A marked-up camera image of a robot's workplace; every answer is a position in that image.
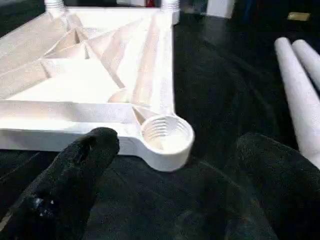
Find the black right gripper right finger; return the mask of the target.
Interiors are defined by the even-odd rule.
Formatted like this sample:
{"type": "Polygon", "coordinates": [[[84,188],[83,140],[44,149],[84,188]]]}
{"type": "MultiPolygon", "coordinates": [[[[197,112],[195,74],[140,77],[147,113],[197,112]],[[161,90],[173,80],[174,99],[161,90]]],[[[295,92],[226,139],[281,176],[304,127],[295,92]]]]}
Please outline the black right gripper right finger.
{"type": "Polygon", "coordinates": [[[234,142],[228,169],[225,239],[319,239],[320,171],[298,151],[246,133],[234,142]]]}

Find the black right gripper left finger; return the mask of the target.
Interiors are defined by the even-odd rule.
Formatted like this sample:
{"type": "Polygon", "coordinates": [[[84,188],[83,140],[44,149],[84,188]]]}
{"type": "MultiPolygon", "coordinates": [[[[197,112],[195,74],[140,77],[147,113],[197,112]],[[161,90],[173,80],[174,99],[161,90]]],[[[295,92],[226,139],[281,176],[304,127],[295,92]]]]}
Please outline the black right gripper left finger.
{"type": "Polygon", "coordinates": [[[70,143],[10,206],[0,222],[0,238],[82,239],[97,185],[119,150],[118,133],[108,127],[70,143]]]}

